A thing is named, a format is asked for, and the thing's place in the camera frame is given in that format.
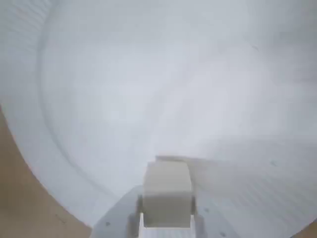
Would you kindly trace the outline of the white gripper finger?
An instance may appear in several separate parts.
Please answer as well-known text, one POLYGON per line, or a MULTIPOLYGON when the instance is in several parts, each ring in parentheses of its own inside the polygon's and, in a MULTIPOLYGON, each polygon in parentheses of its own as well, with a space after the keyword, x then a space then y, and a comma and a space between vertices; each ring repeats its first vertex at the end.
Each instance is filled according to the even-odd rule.
POLYGON ((132 188, 93 226, 93 238, 138 238, 143 213, 143 188, 132 188))
POLYGON ((192 199, 193 224, 196 238, 237 238, 229 221, 206 192, 194 192, 192 199))

